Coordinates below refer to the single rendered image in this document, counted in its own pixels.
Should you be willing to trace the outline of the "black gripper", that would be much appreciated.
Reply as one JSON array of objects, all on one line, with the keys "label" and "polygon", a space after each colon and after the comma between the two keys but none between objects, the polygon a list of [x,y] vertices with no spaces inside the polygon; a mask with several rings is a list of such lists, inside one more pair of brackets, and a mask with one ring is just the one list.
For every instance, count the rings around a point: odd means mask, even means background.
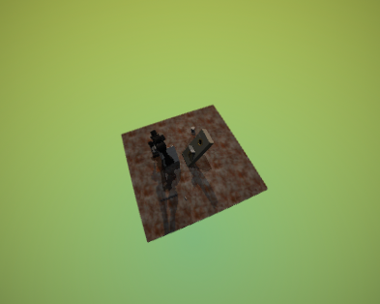
[{"label": "black gripper", "polygon": [[[160,137],[161,137],[162,140],[165,140],[164,135],[161,135]],[[149,144],[150,147],[152,147],[152,146],[154,146],[155,143],[152,142],[152,141],[150,140],[150,141],[148,142],[148,144]]]}]

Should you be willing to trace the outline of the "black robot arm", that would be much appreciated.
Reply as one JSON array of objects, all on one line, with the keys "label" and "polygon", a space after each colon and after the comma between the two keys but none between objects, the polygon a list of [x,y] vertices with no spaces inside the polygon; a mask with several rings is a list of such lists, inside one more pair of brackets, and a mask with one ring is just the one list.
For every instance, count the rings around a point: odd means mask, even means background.
[{"label": "black robot arm", "polygon": [[[171,164],[175,163],[173,158],[171,158],[170,155],[167,154],[166,152],[166,144],[164,143],[164,141],[161,139],[160,135],[157,134],[156,130],[153,130],[150,132],[150,138],[152,139],[152,141],[155,143],[155,146],[157,148],[157,150],[162,153],[162,155],[164,156],[164,163],[167,165],[167,166],[170,166]],[[158,143],[158,145],[157,145]]]}]

